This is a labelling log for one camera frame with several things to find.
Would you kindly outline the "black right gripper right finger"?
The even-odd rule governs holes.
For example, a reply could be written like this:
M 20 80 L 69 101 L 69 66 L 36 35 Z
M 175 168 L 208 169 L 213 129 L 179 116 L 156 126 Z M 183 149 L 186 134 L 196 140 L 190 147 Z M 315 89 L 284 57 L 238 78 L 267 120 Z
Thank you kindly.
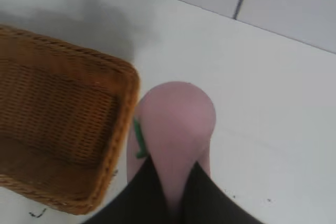
M 229 199 L 195 163 L 182 198 L 182 223 L 261 224 Z

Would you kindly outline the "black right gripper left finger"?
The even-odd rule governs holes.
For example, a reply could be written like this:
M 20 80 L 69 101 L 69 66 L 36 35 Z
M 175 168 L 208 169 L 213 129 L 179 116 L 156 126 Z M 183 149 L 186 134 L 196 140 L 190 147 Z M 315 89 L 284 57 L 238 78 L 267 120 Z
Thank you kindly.
M 181 216 L 170 213 L 152 159 L 148 157 L 126 188 L 85 223 L 181 223 Z

